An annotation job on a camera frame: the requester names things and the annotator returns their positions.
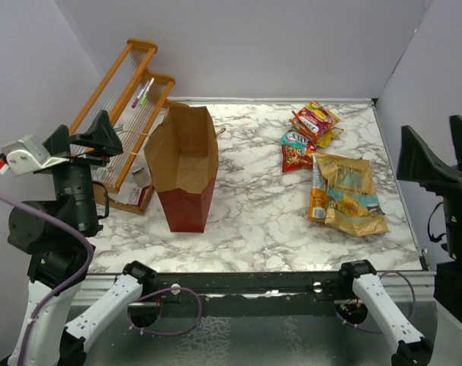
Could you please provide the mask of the red paper bag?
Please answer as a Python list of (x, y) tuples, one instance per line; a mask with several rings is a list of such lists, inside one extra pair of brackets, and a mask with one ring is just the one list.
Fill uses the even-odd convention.
[(143, 153), (169, 229), (202, 233), (219, 168), (217, 132), (207, 107), (170, 107)]

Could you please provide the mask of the gold snack packet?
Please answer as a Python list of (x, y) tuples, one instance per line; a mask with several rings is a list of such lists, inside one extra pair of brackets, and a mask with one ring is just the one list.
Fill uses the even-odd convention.
[(389, 231), (369, 160), (321, 154), (317, 165), (326, 180), (325, 224), (358, 237)]

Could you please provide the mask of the yellow snack packet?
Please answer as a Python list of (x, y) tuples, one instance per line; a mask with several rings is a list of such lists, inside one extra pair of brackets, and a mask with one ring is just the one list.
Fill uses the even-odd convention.
[(345, 130), (339, 127), (332, 127), (327, 130), (317, 141), (316, 146), (319, 148), (326, 148), (329, 144), (338, 136), (340, 136)]

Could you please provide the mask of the orange Fox's fruits candy bag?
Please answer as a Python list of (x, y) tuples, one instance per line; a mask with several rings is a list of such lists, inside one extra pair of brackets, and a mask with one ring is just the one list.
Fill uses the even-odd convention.
[(314, 143), (341, 121), (335, 113), (316, 101), (310, 101), (298, 112), (292, 111), (292, 113), (293, 117), (290, 119), (292, 125)]

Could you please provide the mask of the orange chips bag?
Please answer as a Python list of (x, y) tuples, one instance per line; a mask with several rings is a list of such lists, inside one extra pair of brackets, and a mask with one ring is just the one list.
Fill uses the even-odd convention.
[(322, 176), (316, 154), (313, 154), (312, 181), (310, 188), (310, 205), (308, 219), (325, 223), (328, 204), (327, 183)]

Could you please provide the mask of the teal Fox's mint candy bag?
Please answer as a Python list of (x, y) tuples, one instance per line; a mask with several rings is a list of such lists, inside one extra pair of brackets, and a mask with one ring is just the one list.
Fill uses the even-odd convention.
[(281, 143), (298, 149), (316, 150), (313, 141), (295, 129), (285, 132), (281, 137)]

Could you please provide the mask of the red snack packet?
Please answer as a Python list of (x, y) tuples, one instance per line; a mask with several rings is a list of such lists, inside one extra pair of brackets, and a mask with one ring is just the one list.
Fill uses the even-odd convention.
[(283, 173), (292, 172), (299, 169), (311, 169), (313, 167), (314, 150), (307, 148), (297, 148), (289, 145), (281, 146)]

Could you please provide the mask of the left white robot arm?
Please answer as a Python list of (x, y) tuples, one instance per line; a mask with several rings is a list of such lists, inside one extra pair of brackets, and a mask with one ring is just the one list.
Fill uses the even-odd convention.
[(150, 299), (156, 272), (140, 262), (127, 264), (120, 277), (81, 316), (67, 316), (88, 272), (102, 228), (91, 169), (123, 152), (106, 111), (84, 133), (58, 127), (46, 140), (32, 136), (5, 145), (0, 175), (49, 174), (55, 198), (23, 201), (0, 193), (11, 206), (8, 242), (30, 256), (28, 302), (21, 333), (4, 365), (81, 365), (94, 340), (135, 300)]

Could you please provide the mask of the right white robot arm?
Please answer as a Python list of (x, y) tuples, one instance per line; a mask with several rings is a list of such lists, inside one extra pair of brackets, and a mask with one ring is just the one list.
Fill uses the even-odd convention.
[(367, 260), (346, 262), (338, 273), (343, 299), (355, 299), (359, 310), (338, 304), (338, 317), (352, 328), (367, 317), (378, 325), (390, 350), (392, 365), (462, 365), (462, 116), (449, 118), (455, 165), (443, 162), (410, 126), (402, 128), (396, 177), (419, 184), (441, 197), (444, 232), (438, 237), (449, 260), (436, 265), (432, 295), (421, 303), (412, 299), (410, 320), (382, 284)]

